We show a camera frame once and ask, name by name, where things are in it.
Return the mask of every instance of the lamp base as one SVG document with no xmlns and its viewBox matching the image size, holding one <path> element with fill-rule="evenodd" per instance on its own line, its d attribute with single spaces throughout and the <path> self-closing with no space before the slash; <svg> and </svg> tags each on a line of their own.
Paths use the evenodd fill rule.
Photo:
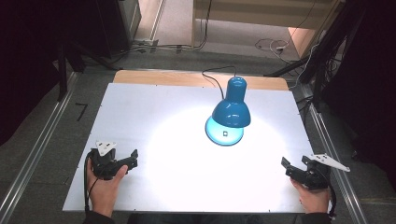
<svg viewBox="0 0 396 224">
<path fill-rule="evenodd" d="M 205 131 L 209 139 L 220 146 L 232 146 L 244 136 L 244 128 L 229 128 L 215 122 L 210 117 L 205 124 Z"/>
</svg>

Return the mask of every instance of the hand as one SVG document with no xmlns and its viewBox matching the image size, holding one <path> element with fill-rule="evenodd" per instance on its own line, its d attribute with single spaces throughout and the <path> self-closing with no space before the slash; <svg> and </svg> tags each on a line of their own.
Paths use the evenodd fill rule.
<svg viewBox="0 0 396 224">
<path fill-rule="evenodd" d="M 290 179 L 291 184 L 300 194 L 300 203 L 305 212 L 308 213 L 327 213 L 329 207 L 330 194 L 328 189 L 308 190 L 299 182 Z"/>
<path fill-rule="evenodd" d="M 123 165 L 111 180 L 98 179 L 96 181 L 96 176 L 92 170 L 91 159 L 88 160 L 87 164 L 87 182 L 88 190 L 92 188 L 91 191 L 91 201 L 92 201 L 92 211 L 102 214 L 107 217 L 111 217 L 113 213 L 114 204 L 117 200 L 117 195 L 119 193 L 119 184 L 122 178 L 125 176 L 128 170 L 127 165 Z"/>
</svg>

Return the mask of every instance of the blue desk lamp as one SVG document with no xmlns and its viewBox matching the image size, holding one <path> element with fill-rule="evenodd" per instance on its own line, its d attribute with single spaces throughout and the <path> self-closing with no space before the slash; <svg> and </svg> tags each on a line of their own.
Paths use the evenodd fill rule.
<svg viewBox="0 0 396 224">
<path fill-rule="evenodd" d="M 214 143 L 232 146 L 243 137 L 244 127 L 250 124 L 250 113 L 244 102 L 247 85 L 242 77 L 232 77 L 228 81 L 225 99 L 205 124 L 206 134 Z"/>
</svg>

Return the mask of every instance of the black sleeve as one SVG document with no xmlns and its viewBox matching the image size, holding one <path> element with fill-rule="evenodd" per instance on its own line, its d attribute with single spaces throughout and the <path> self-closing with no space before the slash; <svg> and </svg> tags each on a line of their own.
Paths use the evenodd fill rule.
<svg viewBox="0 0 396 224">
<path fill-rule="evenodd" d="M 115 222 L 110 217 L 106 217 L 99 213 L 89 211 L 85 215 L 83 224 L 115 224 Z"/>
<path fill-rule="evenodd" d="M 327 213 L 310 213 L 301 217 L 303 224 L 331 224 Z"/>
</svg>

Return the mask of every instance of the white tabletop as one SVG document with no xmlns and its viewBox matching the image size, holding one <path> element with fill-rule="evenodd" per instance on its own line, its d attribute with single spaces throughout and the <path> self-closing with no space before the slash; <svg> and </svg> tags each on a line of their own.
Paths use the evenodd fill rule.
<svg viewBox="0 0 396 224">
<path fill-rule="evenodd" d="M 137 148 L 138 166 L 120 183 L 115 210 L 192 213 L 300 213 L 282 157 L 306 169 L 312 148 L 290 91 L 248 90 L 251 124 L 220 147 L 205 122 L 217 88 L 109 84 L 64 211 L 83 211 L 83 163 L 95 142 L 117 143 L 116 159 Z"/>
</svg>

